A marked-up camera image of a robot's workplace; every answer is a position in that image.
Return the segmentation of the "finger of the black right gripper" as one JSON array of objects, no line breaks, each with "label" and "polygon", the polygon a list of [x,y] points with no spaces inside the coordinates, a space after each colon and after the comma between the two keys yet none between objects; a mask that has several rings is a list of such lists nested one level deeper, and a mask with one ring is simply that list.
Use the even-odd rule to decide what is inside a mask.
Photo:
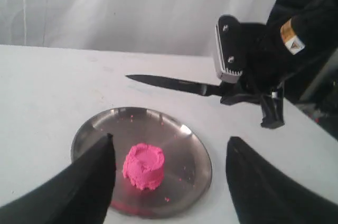
[{"label": "finger of the black right gripper", "polygon": [[262,110],[261,127],[276,129],[282,127],[284,123],[284,87],[272,89],[260,96]]}]

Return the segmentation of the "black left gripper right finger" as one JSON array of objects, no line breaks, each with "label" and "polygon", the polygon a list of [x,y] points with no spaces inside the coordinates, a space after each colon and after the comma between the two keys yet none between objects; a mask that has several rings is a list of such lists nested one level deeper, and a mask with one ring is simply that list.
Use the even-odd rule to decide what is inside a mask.
[{"label": "black left gripper right finger", "polygon": [[337,223],[337,204],[286,176],[240,137],[227,143],[226,177],[240,223]]}]

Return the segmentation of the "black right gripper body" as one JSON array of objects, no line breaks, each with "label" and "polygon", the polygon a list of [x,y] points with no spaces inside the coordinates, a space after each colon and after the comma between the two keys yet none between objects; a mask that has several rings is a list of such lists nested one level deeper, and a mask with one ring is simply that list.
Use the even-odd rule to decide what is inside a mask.
[{"label": "black right gripper body", "polygon": [[237,83],[221,81],[224,94],[221,103],[234,105],[240,102],[260,104],[260,96],[278,88],[281,76],[281,56],[268,36],[271,30],[258,23],[241,23],[245,36],[246,65]]}]

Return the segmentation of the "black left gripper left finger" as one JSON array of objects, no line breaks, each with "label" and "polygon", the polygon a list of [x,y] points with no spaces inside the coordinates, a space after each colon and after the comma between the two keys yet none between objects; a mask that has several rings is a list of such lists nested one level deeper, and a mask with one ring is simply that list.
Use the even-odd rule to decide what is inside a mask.
[{"label": "black left gripper left finger", "polygon": [[116,180],[112,134],[58,175],[1,207],[1,223],[104,223]]}]

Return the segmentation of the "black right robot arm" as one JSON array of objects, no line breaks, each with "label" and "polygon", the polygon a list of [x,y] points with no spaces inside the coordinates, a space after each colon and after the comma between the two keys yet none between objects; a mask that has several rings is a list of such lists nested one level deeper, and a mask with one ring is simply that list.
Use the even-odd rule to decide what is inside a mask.
[{"label": "black right robot arm", "polygon": [[284,83],[337,48],[337,0],[312,0],[271,24],[222,15],[215,26],[220,102],[258,104],[263,128],[283,126]]}]

